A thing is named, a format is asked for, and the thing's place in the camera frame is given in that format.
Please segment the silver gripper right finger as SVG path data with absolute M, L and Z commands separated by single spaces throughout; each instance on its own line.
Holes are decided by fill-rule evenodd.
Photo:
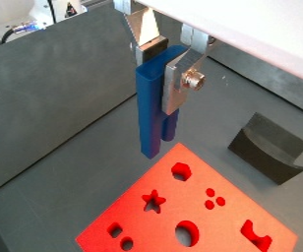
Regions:
M 189 90 L 199 90 L 205 75 L 199 73 L 202 60 L 213 43 L 213 37 L 182 25 L 181 42 L 187 46 L 174 60 L 166 64 L 162 96 L 162 110 L 170 115 L 185 103 Z

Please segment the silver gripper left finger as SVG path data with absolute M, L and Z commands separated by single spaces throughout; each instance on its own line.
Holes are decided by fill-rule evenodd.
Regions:
M 114 8 L 122 12 L 123 20 L 131 34 L 130 49 L 135 63 L 143 64 L 166 48 L 169 40 L 161 36 L 154 10 L 137 0 L 114 0 Z

